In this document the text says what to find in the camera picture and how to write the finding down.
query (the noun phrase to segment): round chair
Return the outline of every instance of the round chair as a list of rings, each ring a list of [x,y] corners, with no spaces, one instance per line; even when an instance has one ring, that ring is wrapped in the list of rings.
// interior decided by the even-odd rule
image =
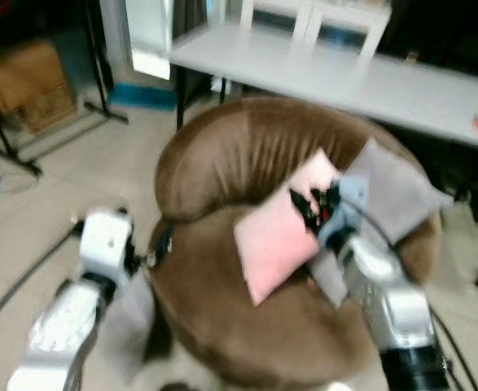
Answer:
[[[171,253],[150,269],[151,285],[174,335],[225,380],[304,389],[352,376],[374,357],[360,308],[347,300],[334,309],[304,270],[253,307],[233,235],[235,222],[317,149],[343,171],[369,138],[422,171],[382,128],[290,99],[208,110],[163,151],[156,171],[163,218],[151,246],[170,224],[175,231]],[[398,244],[419,281],[437,258],[440,233],[436,215]]]

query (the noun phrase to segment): cardboard box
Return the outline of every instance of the cardboard box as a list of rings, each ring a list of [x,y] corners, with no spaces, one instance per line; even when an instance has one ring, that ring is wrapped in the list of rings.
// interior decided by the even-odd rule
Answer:
[[[59,56],[48,42],[0,53],[0,115],[18,110],[35,131],[76,110]]]

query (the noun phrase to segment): table leg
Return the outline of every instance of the table leg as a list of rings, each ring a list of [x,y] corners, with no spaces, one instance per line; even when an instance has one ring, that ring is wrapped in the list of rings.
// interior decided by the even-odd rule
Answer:
[[[186,69],[177,68],[177,130],[184,125],[184,104],[186,95]]]
[[[221,79],[221,93],[219,94],[219,104],[224,103],[225,96],[226,96],[226,79],[223,77]]]

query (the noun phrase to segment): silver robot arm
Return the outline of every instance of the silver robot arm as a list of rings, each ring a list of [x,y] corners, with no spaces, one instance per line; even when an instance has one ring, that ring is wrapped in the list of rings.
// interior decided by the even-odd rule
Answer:
[[[446,391],[445,361],[437,344],[424,290],[401,261],[357,233],[366,182],[343,177],[328,191],[313,189],[318,215],[302,195],[292,203],[324,248],[331,248],[349,295],[362,307],[391,391]]]
[[[105,309],[138,268],[132,230],[125,211],[99,210],[85,219],[79,278],[66,281],[37,316],[7,391],[79,391]]]

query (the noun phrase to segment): brown upholstery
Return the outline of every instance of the brown upholstery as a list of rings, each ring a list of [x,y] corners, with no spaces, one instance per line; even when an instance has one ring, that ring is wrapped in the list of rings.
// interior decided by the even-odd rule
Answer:
[[[333,310],[304,270],[254,308],[232,232],[319,147],[344,170],[369,137],[419,167],[381,128],[288,99],[214,108],[165,148],[156,173],[164,220],[154,236],[165,221],[175,222],[176,231],[173,251],[151,270],[151,283],[179,340],[223,377],[298,389],[348,376],[374,353],[359,308],[346,301]],[[440,230],[435,216],[400,243],[419,279],[437,257]]]

